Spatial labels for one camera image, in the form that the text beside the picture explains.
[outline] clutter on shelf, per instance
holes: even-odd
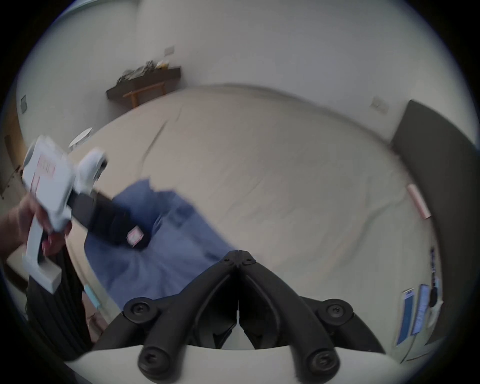
[[[147,61],[145,65],[138,67],[136,70],[127,69],[122,73],[122,76],[117,80],[117,84],[135,79],[137,77],[143,76],[146,73],[153,72],[154,70],[163,70],[168,69],[169,61],[161,60],[155,64],[153,60]]]

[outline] white bed sheet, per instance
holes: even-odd
[[[407,354],[412,337],[394,348],[401,292],[430,284],[436,240],[406,191],[406,169],[373,134],[269,90],[211,86],[133,109],[70,157],[95,146],[109,158],[96,184],[103,193],[146,177],[175,189],[298,294],[346,300],[389,355]],[[68,249],[111,321],[120,310],[90,269],[84,239],[74,224]]]

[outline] electrical outlet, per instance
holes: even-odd
[[[175,52],[175,46],[172,45],[171,47],[165,48],[164,54],[165,56],[171,55],[173,52]]]
[[[385,100],[380,99],[378,96],[374,96],[370,108],[375,109],[378,113],[386,115],[388,112],[388,104]]]

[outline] white wall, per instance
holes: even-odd
[[[243,83],[326,106],[389,140],[408,100],[432,107],[471,141],[477,116],[440,41],[405,4],[387,0],[141,0],[100,2],[53,25],[19,75],[26,141],[65,147],[126,108],[105,90],[127,68],[168,56],[181,86]],[[381,115],[374,96],[389,104]]]
[[[467,94],[456,92],[454,105],[439,104],[438,94],[412,96],[422,88],[417,80],[439,84],[444,100],[452,99],[451,84],[462,88],[458,76],[449,78],[449,67],[429,72],[436,56],[425,54],[425,28],[406,6],[385,0],[143,0],[137,52],[142,60],[159,59],[175,45],[168,58],[182,66],[184,85],[276,88],[327,106],[385,139],[393,136],[412,97],[447,108],[470,132],[474,111],[460,118]],[[373,96],[390,105],[386,116],[369,108]]]
[[[479,120],[457,63],[433,32],[425,33],[422,45],[410,98],[439,112],[479,146]]]
[[[64,16],[45,33],[18,75],[18,118],[27,146],[48,134],[66,149],[84,129],[100,129],[129,109],[108,101],[105,91],[125,69],[137,67],[136,12],[133,1],[99,3]]]

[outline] blue towel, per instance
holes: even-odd
[[[140,251],[112,246],[91,234],[85,239],[90,266],[121,309],[133,298],[179,293],[233,250],[191,204],[173,191],[153,191],[148,180],[132,184],[113,201],[152,234]]]

